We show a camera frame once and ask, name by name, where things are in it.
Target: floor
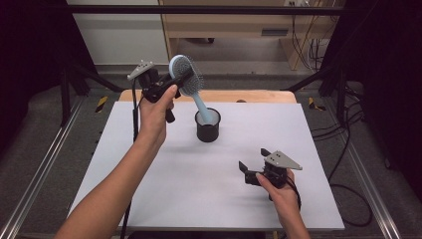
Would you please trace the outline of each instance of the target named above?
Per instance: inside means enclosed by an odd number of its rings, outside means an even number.
[[[280,90],[291,86],[309,76],[312,71],[301,67],[291,71],[277,39],[215,39],[209,44],[206,39],[185,39],[180,42],[179,54],[190,56],[206,77],[206,89],[265,89]],[[110,81],[128,87],[125,74],[102,74]],[[79,184],[88,167],[96,142],[101,137],[106,124],[107,114],[116,101],[118,94],[112,93],[93,82],[92,90],[85,98],[72,96],[73,103],[81,101],[80,113],[75,118],[74,127],[65,134],[65,142],[54,155],[54,163],[45,177],[37,178],[42,184],[34,186],[34,197],[28,197],[32,207],[23,213],[26,215],[20,224],[20,238],[49,238],[54,233],[69,211],[69,205],[78,191]],[[320,82],[314,82],[295,93],[302,104],[310,129],[327,127],[335,123],[329,112],[335,102],[332,98],[321,98],[317,93]],[[350,87],[361,92],[362,86],[349,83]],[[100,113],[96,113],[99,99],[108,96],[107,103]],[[327,111],[310,108],[309,99],[315,100],[316,106]],[[355,99],[347,98],[351,106]],[[11,147],[0,161],[0,224],[7,221],[17,208],[19,200],[25,194],[37,168],[44,163],[44,155],[59,131],[61,120],[60,91],[52,88],[32,98],[29,112],[22,122],[22,128],[13,139]],[[313,131],[313,135],[326,130]],[[316,138],[316,148],[326,174],[333,169],[344,147],[343,136]],[[344,231],[312,232],[314,238],[422,238],[422,206],[408,187],[399,171],[384,166],[383,153],[371,129],[361,119],[351,127],[350,137],[353,148],[357,151],[357,161],[362,162],[375,192],[387,215],[374,213],[375,217],[366,226],[353,226],[346,223]],[[350,150],[333,177],[336,184],[347,185],[360,195],[365,195],[365,184],[359,180],[359,167],[356,167],[356,154]],[[364,223],[370,213],[364,201],[341,187],[332,188],[337,206],[344,219]],[[387,237],[382,228],[383,219],[390,216],[399,237]]]

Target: black cup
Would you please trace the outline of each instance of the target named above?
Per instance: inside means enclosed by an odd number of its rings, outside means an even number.
[[[212,116],[212,120],[209,123],[205,123],[199,112],[195,114],[196,135],[203,142],[212,142],[217,139],[219,134],[220,113],[212,108],[208,108],[208,113]]]

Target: hair brush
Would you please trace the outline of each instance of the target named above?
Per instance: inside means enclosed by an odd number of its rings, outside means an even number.
[[[204,102],[202,102],[198,94],[204,87],[204,79],[198,74],[198,70],[188,57],[177,55],[170,61],[169,74],[173,79],[183,75],[189,69],[192,69],[193,76],[183,83],[183,87],[180,88],[180,93],[184,96],[193,98],[204,122],[210,123],[212,121],[212,116],[209,114],[207,107],[205,107]]]

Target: aluminum rail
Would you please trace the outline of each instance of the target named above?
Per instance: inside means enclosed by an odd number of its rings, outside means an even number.
[[[225,14],[225,15],[359,15],[365,9],[343,7],[264,7],[264,6],[195,6],[195,5],[42,5],[52,12],[76,14]]]
[[[334,102],[333,99],[324,99],[325,105],[329,113],[331,114],[332,120],[337,122],[336,116],[334,113]],[[341,139],[343,142],[346,142],[346,134],[342,133]],[[382,234],[387,239],[400,239],[401,235],[397,229],[397,226],[394,223],[390,213],[388,212],[387,206],[382,200],[381,195],[376,189],[375,183],[370,177],[368,171],[362,163],[362,160],[357,153],[356,148],[354,147],[352,140],[349,142],[347,147],[347,152],[350,155],[350,163],[353,168],[354,173],[360,183],[363,193],[372,209],[373,215],[378,222],[379,228],[382,231]]]
[[[60,149],[62,148],[63,143],[65,142],[65,139],[67,138],[69,131],[75,122],[75,119],[78,116],[83,102],[84,97],[77,97],[73,105],[72,114],[68,120],[68,123],[60,127],[55,139],[50,145],[50,148],[44,156],[44,159],[40,163],[40,166],[32,178],[30,184],[28,185],[24,195],[22,196],[12,215],[9,217],[9,220],[0,231],[1,239],[13,239],[17,236],[22,223],[24,222],[29,210],[31,209],[31,206],[34,203],[38,192],[43,186],[43,183],[47,178],[49,171],[53,166],[60,152]]]

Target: white table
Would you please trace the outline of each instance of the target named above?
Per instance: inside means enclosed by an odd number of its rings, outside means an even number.
[[[193,103],[176,102],[176,121],[132,199],[128,226],[135,230],[262,230],[281,228],[264,188],[245,184],[238,161],[264,166],[260,148],[281,150],[295,171],[302,215],[310,230],[344,229],[301,105],[206,103],[222,116],[211,143],[196,137]],[[117,165],[132,144],[132,103],[111,111],[73,207]]]

